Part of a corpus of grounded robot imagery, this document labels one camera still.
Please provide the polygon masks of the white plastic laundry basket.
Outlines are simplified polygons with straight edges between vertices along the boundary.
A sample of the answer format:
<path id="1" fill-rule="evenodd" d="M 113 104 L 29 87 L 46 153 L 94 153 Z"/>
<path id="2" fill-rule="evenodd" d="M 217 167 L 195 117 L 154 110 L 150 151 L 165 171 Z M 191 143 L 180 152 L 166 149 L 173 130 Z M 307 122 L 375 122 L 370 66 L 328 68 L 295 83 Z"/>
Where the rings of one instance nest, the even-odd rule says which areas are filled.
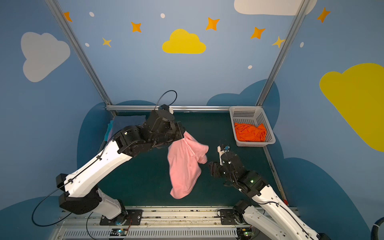
<path id="1" fill-rule="evenodd" d="M 238 147 L 265 147 L 276 142 L 272 127 L 268 118 L 260 106 L 232 106 L 229 108 L 232 129 L 236 145 Z M 266 139 L 262 142 L 244 142 L 240 141 L 236 135 L 235 124 L 248 124 L 258 127 L 264 125 L 266 128 Z"/>

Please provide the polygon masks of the pink t shirt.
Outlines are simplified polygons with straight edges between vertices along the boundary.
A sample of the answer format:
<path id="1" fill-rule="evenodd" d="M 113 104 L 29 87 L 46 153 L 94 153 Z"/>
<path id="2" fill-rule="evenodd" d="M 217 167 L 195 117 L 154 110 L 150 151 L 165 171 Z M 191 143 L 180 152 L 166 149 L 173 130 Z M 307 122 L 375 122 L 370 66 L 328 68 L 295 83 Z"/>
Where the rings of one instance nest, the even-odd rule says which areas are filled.
<path id="1" fill-rule="evenodd" d="M 169 146 L 167 158 L 172 184 L 170 195 L 173 198 L 182 199 L 191 193 L 202 172 L 199 165 L 208 161 L 208 151 L 207 145 L 199 143 L 188 132 Z"/>

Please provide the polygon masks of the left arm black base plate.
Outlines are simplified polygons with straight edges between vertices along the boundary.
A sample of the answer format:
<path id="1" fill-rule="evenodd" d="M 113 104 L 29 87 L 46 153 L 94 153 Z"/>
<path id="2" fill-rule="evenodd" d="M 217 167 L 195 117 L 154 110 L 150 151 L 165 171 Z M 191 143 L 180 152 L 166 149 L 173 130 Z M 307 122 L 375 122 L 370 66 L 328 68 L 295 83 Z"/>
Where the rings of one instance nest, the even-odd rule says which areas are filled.
<path id="1" fill-rule="evenodd" d="M 102 216 L 100 226 L 138 226 L 142 219 L 142 210 L 123 210 L 113 219 Z"/>

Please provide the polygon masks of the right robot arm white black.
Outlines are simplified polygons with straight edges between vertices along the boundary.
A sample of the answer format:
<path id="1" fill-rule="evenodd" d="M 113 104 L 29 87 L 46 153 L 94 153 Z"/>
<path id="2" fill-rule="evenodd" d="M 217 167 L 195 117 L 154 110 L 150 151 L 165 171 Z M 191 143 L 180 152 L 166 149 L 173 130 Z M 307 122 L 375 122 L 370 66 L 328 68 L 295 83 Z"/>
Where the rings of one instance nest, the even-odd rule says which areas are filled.
<path id="1" fill-rule="evenodd" d="M 218 147 L 220 160 L 209 163 L 211 175 L 226 178 L 230 185 L 262 207 L 268 217 L 245 201 L 234 207 L 235 219 L 256 227 L 272 240 L 329 240 L 305 224 L 257 172 L 247 170 L 240 157 Z"/>

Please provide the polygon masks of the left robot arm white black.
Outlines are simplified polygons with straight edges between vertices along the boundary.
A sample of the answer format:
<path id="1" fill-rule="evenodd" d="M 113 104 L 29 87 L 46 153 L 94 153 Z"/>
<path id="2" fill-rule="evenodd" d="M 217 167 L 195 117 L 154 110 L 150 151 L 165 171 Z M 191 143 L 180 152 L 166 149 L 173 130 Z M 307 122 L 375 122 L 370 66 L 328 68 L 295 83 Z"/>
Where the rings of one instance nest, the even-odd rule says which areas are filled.
<path id="1" fill-rule="evenodd" d="M 72 174 L 60 174 L 57 187 L 63 191 L 60 208 L 76 215 L 94 212 L 114 225 L 124 225 L 129 215 L 122 201 L 103 193 L 98 183 L 114 169 L 141 153 L 167 147 L 184 137 L 173 108 L 162 105 L 151 111 L 142 125 L 132 125 L 114 134 L 103 150 Z"/>

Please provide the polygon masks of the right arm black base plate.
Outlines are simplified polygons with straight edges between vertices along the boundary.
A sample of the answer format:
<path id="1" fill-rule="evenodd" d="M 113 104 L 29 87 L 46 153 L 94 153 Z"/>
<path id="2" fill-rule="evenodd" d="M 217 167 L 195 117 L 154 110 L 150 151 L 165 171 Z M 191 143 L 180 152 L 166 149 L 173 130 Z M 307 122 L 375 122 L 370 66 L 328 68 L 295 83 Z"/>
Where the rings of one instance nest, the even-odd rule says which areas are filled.
<path id="1" fill-rule="evenodd" d="M 220 209 L 219 216 L 222 225 L 239 225 L 241 223 L 240 216 L 234 209 Z"/>

